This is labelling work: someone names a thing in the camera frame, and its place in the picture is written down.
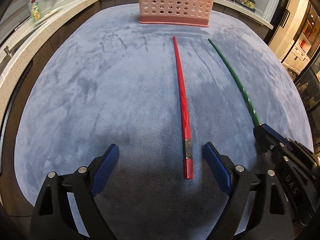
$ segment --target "green bottle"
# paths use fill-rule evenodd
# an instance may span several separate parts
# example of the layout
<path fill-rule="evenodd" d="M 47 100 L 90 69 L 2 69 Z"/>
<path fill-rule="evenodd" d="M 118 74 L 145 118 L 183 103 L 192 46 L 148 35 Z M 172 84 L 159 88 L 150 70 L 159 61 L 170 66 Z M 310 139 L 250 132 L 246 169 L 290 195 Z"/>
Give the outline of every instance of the green bottle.
<path fill-rule="evenodd" d="M 35 22 L 42 18 L 39 3 L 36 2 L 36 0 L 31 0 L 31 16 L 33 17 Z"/>

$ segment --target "countertop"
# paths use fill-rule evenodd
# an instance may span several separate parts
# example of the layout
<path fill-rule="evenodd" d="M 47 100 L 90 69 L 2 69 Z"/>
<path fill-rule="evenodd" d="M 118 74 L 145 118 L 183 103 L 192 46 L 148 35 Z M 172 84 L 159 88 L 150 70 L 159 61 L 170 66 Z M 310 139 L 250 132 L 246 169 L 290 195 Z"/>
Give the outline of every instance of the countertop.
<path fill-rule="evenodd" d="M 57 3 L 54 7 L 44 11 L 49 12 L 59 6 L 63 8 L 49 17 L 40 28 L 38 28 L 17 50 L 4 71 L 0 75 L 0 117 L 1 121 L 4 116 L 5 109 L 9 102 L 11 93 L 18 82 L 21 74 L 25 70 L 30 60 L 34 57 L 37 51 L 43 46 L 43 44 L 69 19 L 78 14 L 83 9 L 87 8 L 91 4 L 99 0 L 63 0 Z M 237 5 L 228 0 L 214 0 L 215 3 L 230 7 L 240 13 L 258 21 L 262 25 L 272 29 L 273 26 L 262 19 L 259 15 L 245 9 L 244 7 Z M 33 20 L 27 20 L 18 30 L 16 30 L 8 40 L 0 48 L 0 61 L 5 57 L 4 48 L 8 46 L 12 48 L 22 37 L 30 33 L 35 26 L 33 26 Z"/>
<path fill-rule="evenodd" d="M 256 20 L 257 22 L 259 22 L 262 25 L 267 26 L 269 29 L 273 29 L 273 25 L 271 25 L 269 22 L 267 22 L 265 19 L 263 19 L 261 16 L 259 16 L 258 14 L 246 9 L 244 6 L 241 6 L 240 4 L 236 3 L 236 2 L 231 2 L 229 0 L 214 0 L 215 3 L 219 3 L 221 5 L 224 5 L 226 7 L 229 7 L 231 9 L 234 9 L 254 20 Z"/>

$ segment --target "green chopstick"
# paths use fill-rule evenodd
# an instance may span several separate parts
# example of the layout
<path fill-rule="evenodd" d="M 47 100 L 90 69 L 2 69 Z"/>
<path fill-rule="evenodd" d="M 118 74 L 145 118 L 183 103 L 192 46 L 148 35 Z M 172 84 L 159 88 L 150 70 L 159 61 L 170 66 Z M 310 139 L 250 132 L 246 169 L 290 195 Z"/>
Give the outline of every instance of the green chopstick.
<path fill-rule="evenodd" d="M 244 89 L 240 79 L 238 78 L 237 74 L 235 73 L 235 71 L 233 70 L 233 68 L 231 67 L 230 63 L 227 61 L 227 59 L 224 57 L 224 55 L 221 53 L 221 51 L 217 48 L 217 46 L 212 42 L 212 40 L 208 39 L 208 41 L 211 43 L 211 45 L 214 47 L 214 49 L 217 51 L 217 53 L 219 54 L 219 56 L 221 57 L 221 59 L 223 60 L 223 62 L 225 63 L 225 65 L 227 66 L 231 76 L 233 77 L 233 79 L 235 80 L 241 94 L 242 97 L 247 105 L 247 108 L 250 112 L 252 121 L 254 126 L 259 126 L 261 124 L 260 119 L 258 117 L 258 114 L 256 112 L 256 110 L 254 109 L 253 103 L 251 102 L 249 95 L 247 93 L 247 91 Z"/>

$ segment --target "blue gripper pad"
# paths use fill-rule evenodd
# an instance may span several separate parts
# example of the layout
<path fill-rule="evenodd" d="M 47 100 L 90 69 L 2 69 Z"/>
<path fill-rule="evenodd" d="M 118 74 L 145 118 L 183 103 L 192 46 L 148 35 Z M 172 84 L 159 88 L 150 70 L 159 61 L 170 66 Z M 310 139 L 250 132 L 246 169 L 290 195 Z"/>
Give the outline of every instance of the blue gripper pad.
<path fill-rule="evenodd" d="M 202 155 L 207 161 L 207 164 L 209 165 L 209 168 L 212 171 L 221 191 L 231 196 L 233 192 L 231 175 L 220 160 L 220 154 L 215 148 L 211 147 L 210 143 L 206 143 L 202 149 Z"/>
<path fill-rule="evenodd" d="M 280 142 L 284 143 L 289 148 L 289 142 L 283 138 L 280 134 L 278 134 L 275 130 L 273 130 L 270 126 L 266 125 L 265 123 L 261 125 L 266 131 L 271 133 L 274 137 L 276 137 Z"/>
<path fill-rule="evenodd" d="M 98 169 L 94 173 L 91 179 L 90 194 L 95 197 L 101 193 L 106 185 L 113 168 L 116 166 L 119 159 L 119 148 L 114 145 L 108 155 L 101 161 Z"/>

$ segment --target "white cabinet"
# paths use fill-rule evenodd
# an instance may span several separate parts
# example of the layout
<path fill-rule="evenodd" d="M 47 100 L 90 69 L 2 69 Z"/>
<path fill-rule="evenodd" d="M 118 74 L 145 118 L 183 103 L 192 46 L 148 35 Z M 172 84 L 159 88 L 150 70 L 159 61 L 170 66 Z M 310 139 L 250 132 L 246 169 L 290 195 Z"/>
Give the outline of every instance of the white cabinet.
<path fill-rule="evenodd" d="M 296 44 L 282 64 L 300 74 L 300 72 L 308 64 L 309 60 L 310 59 L 303 49 Z"/>

